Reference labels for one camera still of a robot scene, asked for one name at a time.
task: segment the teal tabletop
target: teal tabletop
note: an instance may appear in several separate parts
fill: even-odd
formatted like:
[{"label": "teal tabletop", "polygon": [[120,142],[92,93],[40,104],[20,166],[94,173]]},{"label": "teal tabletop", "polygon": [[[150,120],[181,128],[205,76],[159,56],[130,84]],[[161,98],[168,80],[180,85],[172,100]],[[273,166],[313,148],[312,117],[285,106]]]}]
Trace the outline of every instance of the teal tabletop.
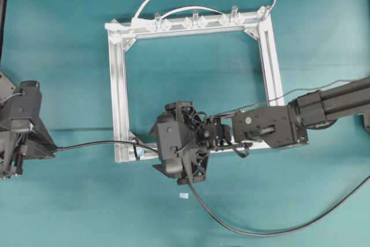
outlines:
[{"label": "teal tabletop", "polygon": [[[39,80],[41,117],[56,144],[112,139],[104,23],[130,21],[143,0],[8,0],[1,70]],[[201,5],[229,12],[272,0],[152,0],[153,18]],[[369,0],[277,0],[272,12],[283,90],[370,75]],[[192,100],[217,113],[264,100],[258,44],[242,32],[143,40],[127,53],[131,130],[145,142],[165,104]],[[292,94],[286,101],[298,96]],[[310,131],[310,145],[215,154],[196,185],[226,222],[252,231],[312,220],[370,174],[361,117]],[[250,238],[219,226],[187,187],[153,170],[156,160],[114,163],[113,146],[27,161],[0,183],[4,246],[368,246],[370,185],[329,217],[295,234]],[[179,193],[189,193],[188,199]]]}]

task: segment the small paper scrap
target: small paper scrap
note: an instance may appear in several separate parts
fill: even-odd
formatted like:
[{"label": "small paper scrap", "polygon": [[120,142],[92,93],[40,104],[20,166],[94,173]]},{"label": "small paper scrap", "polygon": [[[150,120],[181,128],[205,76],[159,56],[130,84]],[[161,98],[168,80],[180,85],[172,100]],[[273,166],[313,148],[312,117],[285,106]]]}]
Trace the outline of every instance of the small paper scrap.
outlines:
[{"label": "small paper scrap", "polygon": [[180,193],[179,196],[181,199],[189,199],[189,194],[188,193]]}]

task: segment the aluminum frame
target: aluminum frame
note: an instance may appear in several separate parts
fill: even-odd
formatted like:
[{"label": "aluminum frame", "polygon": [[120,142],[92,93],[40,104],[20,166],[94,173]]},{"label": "aluminum frame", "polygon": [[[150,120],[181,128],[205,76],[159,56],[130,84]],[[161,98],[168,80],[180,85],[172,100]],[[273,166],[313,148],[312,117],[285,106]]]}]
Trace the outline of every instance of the aluminum frame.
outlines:
[{"label": "aluminum frame", "polygon": [[9,80],[6,75],[0,71],[0,101],[13,94],[14,89],[17,86]]},{"label": "aluminum frame", "polygon": [[[163,19],[156,13],[154,20],[145,20],[141,25],[118,23],[116,20],[106,23],[114,140],[140,142],[130,131],[125,60],[125,53],[138,39],[244,31],[255,39],[260,47],[266,98],[276,99],[282,96],[283,89],[270,11],[271,8],[262,6],[255,12],[239,13],[238,8],[233,7],[230,14],[215,16],[199,16],[199,12],[195,10],[193,17],[190,18]],[[269,105],[284,105],[284,98],[270,101]],[[148,145],[156,148],[155,143]],[[265,148],[269,148],[265,142],[254,142],[251,150]],[[157,158],[155,153],[146,150],[141,150],[139,156],[141,160]],[[114,159],[117,163],[135,161],[132,146],[115,144]]]}]

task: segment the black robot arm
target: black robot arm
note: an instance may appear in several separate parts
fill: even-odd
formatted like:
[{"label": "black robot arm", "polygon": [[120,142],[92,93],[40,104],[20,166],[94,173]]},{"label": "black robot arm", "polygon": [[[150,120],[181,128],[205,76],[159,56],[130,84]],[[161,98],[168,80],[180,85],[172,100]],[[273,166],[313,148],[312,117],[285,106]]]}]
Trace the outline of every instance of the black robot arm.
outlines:
[{"label": "black robot arm", "polygon": [[23,161],[53,158],[56,150],[39,117],[39,82],[22,82],[0,104],[0,178],[23,173]]},{"label": "black robot arm", "polygon": [[326,91],[315,91],[285,106],[235,112],[231,128],[222,117],[197,112],[192,102],[166,105],[152,128],[161,164],[154,167],[179,185],[206,179],[210,151],[233,149],[241,157],[253,142],[272,148],[307,145],[308,130],[331,127],[339,118],[370,111],[370,77]]}]

